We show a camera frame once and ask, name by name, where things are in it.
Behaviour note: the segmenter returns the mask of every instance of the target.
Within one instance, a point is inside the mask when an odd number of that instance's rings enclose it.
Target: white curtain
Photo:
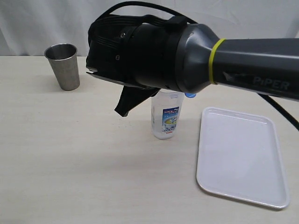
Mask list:
[[[175,9],[225,38],[295,37],[298,0],[146,0]],[[0,55],[43,55],[56,43],[72,43],[88,53],[87,31],[104,11],[121,0],[0,0]],[[119,14],[155,14],[126,7]]]

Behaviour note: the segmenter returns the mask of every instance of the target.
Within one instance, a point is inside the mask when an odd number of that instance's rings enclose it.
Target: white table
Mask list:
[[[114,112],[122,86],[85,74],[60,90],[44,57],[0,57],[1,224],[295,224],[299,133],[255,93],[209,86],[185,99],[178,131],[156,139],[150,100]],[[278,100],[294,116],[299,103]],[[199,117],[215,106],[276,124],[291,204],[273,211],[209,196],[195,180]]]

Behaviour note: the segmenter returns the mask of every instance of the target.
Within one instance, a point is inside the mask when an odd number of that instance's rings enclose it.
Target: bottle label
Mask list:
[[[179,107],[163,110],[162,132],[172,133],[177,126]]]

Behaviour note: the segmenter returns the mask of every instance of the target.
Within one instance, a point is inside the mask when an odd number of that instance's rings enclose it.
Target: cup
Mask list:
[[[66,91],[74,90],[80,86],[77,48],[69,43],[53,45],[45,50],[60,88]]]

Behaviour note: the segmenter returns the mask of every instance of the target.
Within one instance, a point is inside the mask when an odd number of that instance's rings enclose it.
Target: table surface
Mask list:
[[[60,90],[44,57],[0,57],[1,224],[292,224],[299,221],[298,131],[257,94],[209,86],[185,99],[176,135],[151,133],[150,100],[122,118],[122,86],[86,74]],[[278,99],[294,116],[299,104]],[[276,125],[291,203],[276,211],[204,193],[199,118],[214,106]]]

